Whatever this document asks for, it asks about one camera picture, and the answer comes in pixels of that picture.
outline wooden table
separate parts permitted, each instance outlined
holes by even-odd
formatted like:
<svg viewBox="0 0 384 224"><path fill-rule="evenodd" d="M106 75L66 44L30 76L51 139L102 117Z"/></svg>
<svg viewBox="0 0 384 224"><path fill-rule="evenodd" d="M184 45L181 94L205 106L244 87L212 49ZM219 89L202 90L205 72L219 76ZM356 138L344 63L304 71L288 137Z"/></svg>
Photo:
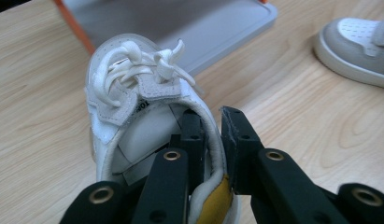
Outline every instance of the wooden table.
<svg viewBox="0 0 384 224"><path fill-rule="evenodd" d="M384 0L271 3L273 28L196 77L216 120L222 105L243 110L266 147L330 191L359 182L384 192L384 89L331 72L311 44L335 18L384 20ZM0 223L57 223L94 182L89 58L51 1L0 14ZM248 197L240 222L254 222Z"/></svg>

